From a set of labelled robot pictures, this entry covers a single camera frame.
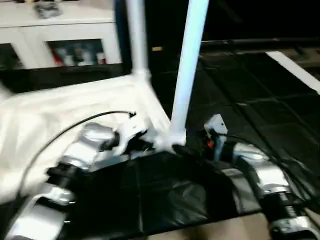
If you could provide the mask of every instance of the white pole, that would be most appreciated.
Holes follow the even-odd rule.
[[[209,0],[189,0],[170,125],[170,134],[176,138],[185,137],[190,96],[208,5]]]
[[[144,0],[126,1],[131,42],[132,73],[147,73],[147,37]]]

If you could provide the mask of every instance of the robotic arm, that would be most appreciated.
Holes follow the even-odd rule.
[[[204,129],[207,138],[214,142],[213,151],[210,149],[212,160],[228,162],[246,177],[269,222],[273,239],[320,240],[319,229],[301,204],[297,204],[279,166],[255,146],[227,141],[228,130],[219,114]],[[86,124],[57,166],[47,171],[48,180],[16,215],[5,239],[57,239],[70,206],[86,186],[86,177],[93,171],[127,161],[129,158],[123,153],[130,141],[147,130],[147,124],[137,115],[117,130],[97,123]]]
[[[283,170],[255,146],[226,141],[224,126],[219,114],[205,124],[209,138],[218,143],[213,159],[228,162],[244,174],[269,222],[272,239],[320,240],[319,229],[295,202]]]

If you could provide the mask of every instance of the black cable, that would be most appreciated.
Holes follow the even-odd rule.
[[[238,135],[227,135],[227,134],[221,134],[222,136],[227,136],[227,137],[231,137],[231,138],[236,138],[236,139],[240,139],[243,142],[253,145],[255,148],[261,150],[262,152],[264,152],[257,144],[253,143],[252,141],[242,137],[242,136],[238,136]],[[307,171],[309,174],[312,173],[312,171],[306,166],[304,165],[302,162],[298,161],[297,159],[294,159],[293,157],[290,157],[290,159],[287,159],[286,161],[284,161],[282,158],[281,160],[278,160],[277,158],[275,158],[274,156],[270,156],[269,159],[273,164],[277,165],[280,169],[282,169],[291,179],[291,181],[294,183],[295,187],[297,188],[299,194],[301,195],[301,197],[303,198],[303,201],[305,203],[307,202],[313,202],[314,200],[316,200],[317,196],[315,196],[309,189],[308,187],[291,171],[290,166],[286,163],[286,162],[293,162],[295,164],[298,164],[300,166],[300,169]],[[320,209],[320,204],[315,201],[316,206]]]
[[[204,156],[202,156],[197,150],[187,147],[187,146],[182,146],[178,144],[172,145],[172,149],[174,152],[178,155],[184,156],[184,157],[191,157],[191,159],[201,168],[205,170],[210,170],[212,173],[215,173],[217,175],[227,177],[229,178],[223,171],[218,169],[212,160],[206,159]],[[233,183],[232,180],[230,180],[231,184],[231,190],[235,193],[236,197],[238,198],[239,201],[239,209],[240,212],[243,214],[245,212],[244,204],[241,199],[241,194],[239,189],[236,187],[236,185]]]
[[[238,54],[237,54],[237,52],[235,51],[235,48],[234,48],[234,45],[235,45],[235,44],[234,44],[232,41],[230,41],[230,40],[227,41],[227,42],[228,42],[228,44],[229,44],[229,46],[230,46],[229,52],[231,53],[231,56],[237,61],[237,63],[240,65],[240,67],[241,67],[244,71],[246,71],[249,75],[251,75],[252,78],[255,80],[255,82],[256,82],[257,84],[259,84],[265,91],[267,91],[267,92],[272,96],[272,98],[275,98],[275,97],[276,97],[275,94],[273,94],[267,87],[265,87],[265,86],[259,81],[259,79],[246,67],[246,65],[245,65],[245,64],[241,61],[241,59],[238,57]],[[291,109],[291,107],[289,107],[284,101],[282,102],[282,104],[284,104],[284,105],[289,109],[289,111],[297,117],[299,123],[300,123],[301,125],[303,125],[303,127],[305,128],[305,130],[306,130],[308,133],[310,133],[311,136],[314,136],[316,139],[319,139],[319,136],[314,134],[315,131],[314,131],[313,129],[311,129],[310,126],[309,126],[305,121],[303,121],[303,120],[301,119],[301,117],[299,117],[299,116]]]
[[[55,142],[59,137],[61,137],[62,135],[64,135],[66,132],[68,132],[69,130],[75,128],[76,126],[79,126],[80,124],[83,124],[89,120],[101,117],[101,116],[105,116],[105,115],[110,115],[110,114],[128,114],[129,117],[133,117],[136,115],[135,112],[129,112],[129,111],[106,111],[106,112],[101,112],[92,116],[89,116],[81,121],[78,121],[74,124],[72,124],[71,126],[65,128],[64,130],[62,130],[60,133],[58,133],[54,138],[52,138],[50,141],[48,141],[42,148],[40,148],[40,150],[34,155],[34,157],[31,159],[30,163],[28,164],[28,166],[26,167],[26,169],[23,172],[22,178],[20,180],[15,198],[13,199],[13,201],[11,202],[10,206],[8,207],[7,210],[7,217],[6,217],[6,222],[8,223],[10,221],[10,218],[12,217],[16,205],[19,202],[19,200],[22,197],[22,189],[25,183],[25,180],[27,178],[28,173],[30,172],[31,168],[35,165],[38,157],[40,156],[40,154],[46,150],[53,142]]]
[[[303,162],[299,161],[298,159],[289,156],[288,163],[295,164],[300,169],[302,169],[302,173],[309,182],[319,182],[319,176],[316,175],[309,167],[307,167]]]

